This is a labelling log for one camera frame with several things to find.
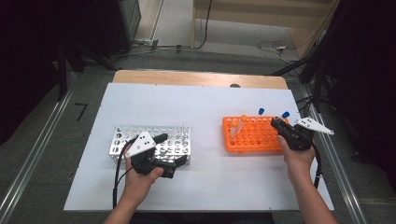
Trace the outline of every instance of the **person's right hand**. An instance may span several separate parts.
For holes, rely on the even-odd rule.
[[[294,151],[288,146],[288,142],[281,135],[277,136],[280,146],[283,149],[284,160],[288,165],[288,177],[291,184],[296,181],[309,180],[312,183],[310,168],[315,158],[315,150],[311,147],[306,151]]]

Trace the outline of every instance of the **floor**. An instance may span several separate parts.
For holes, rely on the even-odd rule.
[[[158,20],[148,22],[156,24],[155,29],[141,32],[136,40],[159,40],[159,45],[189,45],[191,23],[188,18],[190,1],[164,0],[149,2],[152,7],[161,8]],[[181,12],[175,17],[174,10]],[[196,33],[197,44],[200,33]],[[277,40],[290,43],[287,29],[211,21],[208,24],[208,39],[199,51],[159,50],[151,53],[147,48],[133,49],[129,55],[110,60],[124,69],[163,69],[178,71],[221,72],[230,74],[266,75],[285,66],[288,62],[299,60],[295,51],[283,51],[281,59],[269,49],[269,43]],[[71,73],[70,92],[63,105],[56,103],[58,89],[55,87],[23,122],[13,137],[0,146],[0,192],[19,192],[10,207],[2,205],[1,219],[8,223],[96,223],[103,222],[108,212],[66,213],[64,202],[73,182],[79,159],[90,135],[92,125],[100,106],[108,82],[111,82],[114,71],[108,71],[99,64],[87,60],[84,73]],[[302,85],[297,75],[301,69],[284,74],[289,89],[296,100],[309,94],[312,86]],[[81,118],[81,105],[87,105]],[[61,114],[53,114],[59,107]],[[332,196],[334,215],[340,223],[393,223],[396,212],[396,196],[390,187],[386,175],[371,164],[353,161],[350,156],[354,148],[350,145],[342,121],[331,113],[330,108],[322,104],[321,117],[326,125],[335,131],[332,137],[333,148],[342,164],[347,180],[353,188],[364,219],[355,220],[346,197],[340,190],[337,171],[333,169],[325,146],[318,136],[319,148],[322,148],[324,176],[328,181],[328,190]],[[49,127],[49,118],[53,126]],[[43,136],[41,130],[50,133]],[[38,146],[37,139],[44,139]],[[35,151],[39,160],[31,164],[26,158]],[[28,175],[27,182],[17,186],[19,191],[9,187],[15,184],[19,175]],[[275,223],[302,223],[299,211],[274,212]]]

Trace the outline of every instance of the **orange test tube rack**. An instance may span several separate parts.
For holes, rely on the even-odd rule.
[[[280,153],[282,148],[276,138],[277,130],[271,126],[271,119],[273,118],[262,116],[256,120],[256,117],[247,117],[242,130],[234,138],[231,138],[231,122],[235,119],[240,119],[240,117],[224,117],[222,120],[222,130],[226,150],[237,153]]]

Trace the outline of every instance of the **hand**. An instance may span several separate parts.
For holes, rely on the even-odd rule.
[[[126,171],[128,171],[132,167],[131,159],[125,157],[125,163]],[[130,223],[137,206],[145,200],[151,185],[162,174],[163,169],[161,168],[155,168],[148,175],[140,175],[134,169],[131,169],[125,175],[125,187],[119,203],[108,216],[105,223]]]
[[[310,168],[315,158],[315,150],[311,147],[306,151],[291,150],[286,139],[279,135],[277,137],[280,146],[283,148],[284,160],[288,165],[288,177],[291,184],[299,180],[311,181]]]
[[[125,158],[126,170],[129,170],[131,165],[131,159]],[[149,189],[155,180],[163,174],[162,168],[155,168],[148,175],[140,175],[134,169],[130,170],[125,175],[125,187],[121,198],[128,200],[133,203],[136,207],[141,204],[149,193]]]

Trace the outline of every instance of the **test tube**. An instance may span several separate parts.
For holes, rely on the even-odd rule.
[[[236,134],[241,132],[242,128],[245,125],[245,122],[248,120],[248,117],[246,115],[242,115],[241,118],[238,121],[238,126],[236,126]]]
[[[259,109],[259,115],[256,116],[256,122],[259,121],[259,119],[262,119],[262,114],[264,113],[264,108]]]
[[[238,126],[238,119],[233,119],[231,121],[230,138],[234,138],[236,136],[236,127],[237,126]]]

